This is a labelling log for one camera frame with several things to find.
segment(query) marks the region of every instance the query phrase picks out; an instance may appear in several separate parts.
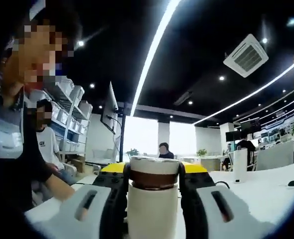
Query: hand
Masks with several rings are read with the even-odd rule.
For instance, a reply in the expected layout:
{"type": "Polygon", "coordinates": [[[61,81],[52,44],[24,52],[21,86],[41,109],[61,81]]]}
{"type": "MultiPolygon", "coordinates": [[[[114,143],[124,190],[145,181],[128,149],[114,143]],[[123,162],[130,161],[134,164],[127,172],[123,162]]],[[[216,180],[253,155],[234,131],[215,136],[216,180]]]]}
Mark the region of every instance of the hand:
{"type": "Polygon", "coordinates": [[[58,171],[58,167],[56,167],[56,165],[55,165],[54,163],[46,163],[46,164],[47,164],[47,166],[49,166],[51,169],[53,169],[53,170],[59,172],[59,171],[58,171]]]}

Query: desk surface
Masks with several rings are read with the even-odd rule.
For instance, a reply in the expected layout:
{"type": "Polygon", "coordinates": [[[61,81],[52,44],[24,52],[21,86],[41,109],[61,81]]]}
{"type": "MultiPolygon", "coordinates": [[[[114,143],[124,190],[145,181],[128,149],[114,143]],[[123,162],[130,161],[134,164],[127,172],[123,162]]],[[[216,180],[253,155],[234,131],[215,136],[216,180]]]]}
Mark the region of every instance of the desk surface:
{"type": "MultiPolygon", "coordinates": [[[[225,181],[231,190],[242,198],[249,206],[250,213],[259,221],[277,224],[290,211],[294,203],[294,187],[287,184],[294,180],[294,164],[271,170],[248,172],[245,183],[234,184],[232,172],[215,171],[210,173],[215,182],[225,181]]],[[[96,176],[88,176],[80,183],[91,184],[96,176]]],[[[73,185],[75,190],[81,184],[73,185]]],[[[36,208],[26,212],[25,215],[32,222],[50,219],[59,210],[60,202],[54,198],[46,201],[36,208]]],[[[185,238],[185,226],[178,199],[177,224],[175,239],[185,238]]]]}

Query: black hair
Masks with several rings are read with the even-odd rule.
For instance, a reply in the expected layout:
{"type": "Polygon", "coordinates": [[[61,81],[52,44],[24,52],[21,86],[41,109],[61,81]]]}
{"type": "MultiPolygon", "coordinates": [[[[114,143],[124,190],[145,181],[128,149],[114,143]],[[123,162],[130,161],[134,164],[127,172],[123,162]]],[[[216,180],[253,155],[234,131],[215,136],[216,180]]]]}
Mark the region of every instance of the black hair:
{"type": "Polygon", "coordinates": [[[45,108],[45,112],[52,112],[53,111],[52,103],[50,101],[48,101],[47,99],[40,100],[40,101],[36,102],[36,108],[41,108],[41,107],[45,108]]]}
{"type": "Polygon", "coordinates": [[[162,147],[162,146],[165,146],[165,148],[166,148],[167,150],[169,150],[169,145],[168,145],[167,143],[161,143],[161,144],[159,145],[159,148],[162,147]]]}
{"type": "Polygon", "coordinates": [[[74,10],[70,0],[45,0],[43,8],[31,21],[29,15],[23,21],[23,25],[18,29],[16,38],[24,36],[25,25],[51,25],[55,27],[55,32],[61,32],[67,38],[69,50],[73,50],[77,41],[82,35],[82,26],[79,15],[74,10]]]}

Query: black shirt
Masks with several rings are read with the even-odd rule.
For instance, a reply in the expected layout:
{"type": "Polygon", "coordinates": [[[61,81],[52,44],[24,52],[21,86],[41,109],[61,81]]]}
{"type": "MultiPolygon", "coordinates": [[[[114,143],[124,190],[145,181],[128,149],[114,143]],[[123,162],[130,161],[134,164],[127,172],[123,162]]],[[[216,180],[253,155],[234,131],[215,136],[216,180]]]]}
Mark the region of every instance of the black shirt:
{"type": "Polygon", "coordinates": [[[173,159],[173,153],[168,151],[168,153],[166,153],[166,154],[160,154],[159,158],[171,158],[171,159],[173,159]]]}
{"type": "Polygon", "coordinates": [[[23,122],[23,153],[18,159],[0,159],[0,188],[13,206],[25,212],[33,207],[31,182],[45,182],[52,173],[40,154],[26,108],[23,122]]]}
{"type": "Polygon", "coordinates": [[[247,161],[248,161],[248,166],[250,164],[250,153],[254,152],[256,150],[256,147],[253,145],[251,141],[247,140],[242,140],[239,143],[237,143],[237,148],[240,146],[241,148],[246,148],[248,150],[248,156],[247,156],[247,161]]]}

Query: window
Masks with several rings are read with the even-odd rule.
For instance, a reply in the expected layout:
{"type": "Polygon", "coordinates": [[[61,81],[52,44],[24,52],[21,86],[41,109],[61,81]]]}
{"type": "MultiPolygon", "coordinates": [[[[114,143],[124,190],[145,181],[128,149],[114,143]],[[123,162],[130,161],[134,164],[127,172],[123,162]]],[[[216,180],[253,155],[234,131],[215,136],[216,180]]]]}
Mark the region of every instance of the window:
{"type": "Polygon", "coordinates": [[[169,148],[173,154],[195,155],[196,128],[192,124],[170,122],[169,148]]]}
{"type": "Polygon", "coordinates": [[[137,149],[140,154],[158,153],[158,122],[153,119],[126,117],[124,152],[137,149]]]}

